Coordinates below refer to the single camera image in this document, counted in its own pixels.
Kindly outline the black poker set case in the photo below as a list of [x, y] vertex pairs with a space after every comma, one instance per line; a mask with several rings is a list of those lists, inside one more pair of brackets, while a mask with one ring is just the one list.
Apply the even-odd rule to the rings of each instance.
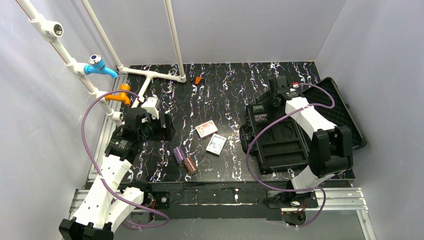
[[[367, 145], [367, 139], [356, 123], [350, 106], [344, 100], [336, 82], [332, 78], [326, 77], [318, 82], [317, 86], [332, 95], [335, 107], [332, 109], [318, 107], [316, 110], [337, 126], [346, 126], [351, 130], [354, 150], [364, 148]], [[299, 91], [303, 93], [309, 103], [324, 105], [331, 103], [329, 97], [316, 88], [303, 86]], [[253, 113], [252, 106], [263, 106], [265, 111], [262, 114], [267, 114], [268, 121], [255, 122], [254, 115], [260, 114]], [[245, 153], [257, 157], [259, 169], [263, 174], [286, 169], [303, 169], [308, 163], [311, 140], [307, 133], [290, 117], [268, 129], [255, 142], [252, 149], [248, 149], [256, 134], [284, 114], [284, 109], [269, 109], [262, 104], [257, 104], [257, 98], [246, 107], [246, 123], [239, 129], [242, 149]]]

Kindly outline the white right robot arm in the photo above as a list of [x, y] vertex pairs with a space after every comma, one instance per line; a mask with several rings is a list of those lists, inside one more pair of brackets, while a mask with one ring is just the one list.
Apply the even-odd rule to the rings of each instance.
[[267, 99], [272, 109], [283, 108], [284, 116], [257, 133], [248, 146], [251, 149], [267, 130], [287, 118], [292, 118], [307, 133], [311, 141], [307, 166], [287, 183], [286, 189], [280, 190], [292, 197], [313, 192], [322, 182], [353, 167], [351, 130], [336, 125], [316, 110], [317, 107], [333, 109], [336, 105], [333, 96], [324, 88], [309, 84], [310, 88], [320, 90], [330, 99], [329, 105], [310, 103], [299, 90], [303, 86], [304, 83], [298, 82], [279, 85], [277, 78], [269, 80]]

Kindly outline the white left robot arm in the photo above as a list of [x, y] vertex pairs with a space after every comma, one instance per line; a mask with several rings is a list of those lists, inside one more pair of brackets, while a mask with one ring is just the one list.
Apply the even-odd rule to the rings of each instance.
[[121, 195], [118, 190], [135, 158], [148, 141], [171, 141], [176, 134], [169, 113], [130, 108], [124, 124], [111, 135], [97, 177], [80, 207], [58, 230], [65, 240], [112, 240], [115, 231], [135, 208], [144, 209], [148, 184], [133, 181]]

